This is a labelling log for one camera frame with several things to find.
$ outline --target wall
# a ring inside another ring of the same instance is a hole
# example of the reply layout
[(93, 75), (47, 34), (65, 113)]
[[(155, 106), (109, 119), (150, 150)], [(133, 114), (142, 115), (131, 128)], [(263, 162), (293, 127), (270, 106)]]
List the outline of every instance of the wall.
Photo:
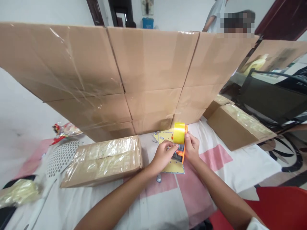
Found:
[[(154, 25), (166, 31), (201, 31), (207, 20), (214, 0), (155, 0)], [(255, 28), (266, 15), (274, 0), (229, 0), (226, 12), (252, 10), (256, 13)], [(140, 0), (132, 0), (133, 19), (142, 28), (143, 18)]]
[[(0, 22), (94, 25), (86, 0), (0, 0)], [(53, 138), (58, 114), (0, 68), (0, 187), (43, 139)]]
[(105, 26), (114, 26), (108, 0), (97, 0)]
[(307, 41), (307, 30), (299, 37), (298, 41)]
[[(214, 0), (155, 0), (154, 25), (165, 31), (201, 31), (206, 22)], [(142, 9), (140, 0), (132, 0), (133, 20), (142, 28)]]

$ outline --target taped cardboard box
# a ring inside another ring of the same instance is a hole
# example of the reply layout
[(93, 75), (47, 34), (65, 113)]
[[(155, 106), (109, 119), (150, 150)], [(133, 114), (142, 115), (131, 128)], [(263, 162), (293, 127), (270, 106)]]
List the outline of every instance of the taped cardboard box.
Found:
[(259, 36), (200, 33), (184, 87), (225, 84)]
[(230, 151), (258, 144), (277, 136), (233, 104), (220, 106), (207, 123)]
[(163, 113), (146, 114), (142, 119), (132, 121), (135, 133), (141, 135), (170, 129), (173, 116), (173, 114), (164, 115)]
[(305, 53), (307, 53), (307, 42), (304, 41), (263, 40), (240, 72), (243, 73), (252, 62), (265, 54), (268, 54), (268, 57), (260, 71), (284, 69)]
[(182, 88), (199, 32), (108, 27), (126, 92)]
[(79, 129), (131, 121), (124, 94), (47, 102)]
[[(184, 87), (222, 85), (254, 40), (239, 34), (24, 23), (0, 23), (0, 30), (0, 66), (92, 139), (104, 136), (109, 125), (132, 120), (143, 133), (168, 121), (185, 80)], [(129, 111), (123, 100), (112, 106), (113, 95), (123, 92), (119, 71)], [(109, 102), (100, 103), (101, 98)], [(179, 111), (181, 119), (199, 119), (202, 106)], [(161, 116), (148, 119), (157, 113)]]
[(105, 126), (83, 128), (82, 131), (95, 142), (103, 142), (127, 136), (134, 136), (132, 122), (117, 123)]
[(206, 109), (203, 116), (208, 120), (220, 106), (226, 104), (234, 104), (234, 102), (218, 94)]
[(43, 102), (123, 93), (104, 27), (0, 23), (0, 67)]
[(175, 122), (192, 124), (201, 118), (222, 85), (184, 87), (182, 89), (171, 127)]
[(132, 120), (142, 120), (148, 114), (158, 114), (162, 118), (174, 114), (181, 90), (175, 88), (125, 93)]
[(133, 176), (144, 167), (139, 136), (79, 146), (61, 188), (92, 187)]

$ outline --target packing tape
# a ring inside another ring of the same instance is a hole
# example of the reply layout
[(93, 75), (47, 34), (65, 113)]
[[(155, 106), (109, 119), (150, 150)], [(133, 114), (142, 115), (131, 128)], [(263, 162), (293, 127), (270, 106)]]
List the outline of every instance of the packing tape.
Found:
[(173, 142), (175, 144), (185, 143), (185, 123), (175, 122), (173, 130)]

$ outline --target person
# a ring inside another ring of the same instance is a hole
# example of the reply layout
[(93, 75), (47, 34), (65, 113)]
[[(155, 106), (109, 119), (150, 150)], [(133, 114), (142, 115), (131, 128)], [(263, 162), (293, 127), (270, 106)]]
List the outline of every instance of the person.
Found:
[[(234, 229), (267, 229), (257, 214), (199, 157), (199, 140), (189, 132), (185, 135), (185, 157), (206, 185), (216, 206)], [(113, 229), (149, 181), (164, 169), (177, 144), (164, 140), (152, 162), (136, 176), (99, 201), (77, 224), (75, 230)]]
[(255, 18), (256, 14), (251, 10), (228, 13), (227, 17), (222, 19), (221, 27), (225, 33), (251, 33)]
[(228, 0), (215, 0), (209, 15), (207, 17), (205, 26), (203, 28), (203, 32), (208, 33), (217, 33), (219, 32), (217, 28), (219, 28), (219, 23), (217, 22), (217, 18), (224, 17), (225, 8)]

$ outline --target black chair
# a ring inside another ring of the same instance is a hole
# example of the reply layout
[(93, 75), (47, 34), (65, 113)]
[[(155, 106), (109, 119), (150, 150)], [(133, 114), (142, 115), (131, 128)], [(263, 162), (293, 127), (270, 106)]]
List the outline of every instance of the black chair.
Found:
[(297, 117), (307, 111), (306, 94), (256, 79), (252, 77), (252, 73), (274, 74), (300, 81), (283, 73), (251, 69), (236, 98), (238, 107), (255, 116), (274, 132), (286, 131), (307, 120), (307, 116)]

